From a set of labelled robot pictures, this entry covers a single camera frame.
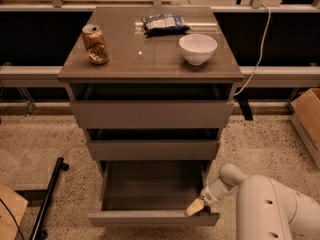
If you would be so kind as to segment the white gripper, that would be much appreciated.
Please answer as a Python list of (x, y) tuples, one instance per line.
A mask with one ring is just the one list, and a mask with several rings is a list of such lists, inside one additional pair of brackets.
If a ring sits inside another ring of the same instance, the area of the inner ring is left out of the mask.
[(200, 198), (196, 198), (185, 210), (185, 215), (190, 217), (201, 211), (205, 206), (211, 207), (225, 196), (232, 194), (238, 184), (233, 181), (225, 181), (218, 177), (206, 184), (200, 192)]

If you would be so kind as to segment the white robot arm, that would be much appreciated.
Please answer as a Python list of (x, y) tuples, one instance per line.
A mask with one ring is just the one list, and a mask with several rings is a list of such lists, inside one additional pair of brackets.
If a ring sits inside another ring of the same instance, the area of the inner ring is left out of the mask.
[(248, 176), (233, 164), (219, 169), (185, 214), (192, 216), (237, 193), (237, 240), (292, 240), (294, 235), (320, 233), (320, 204), (286, 185), (263, 175)]

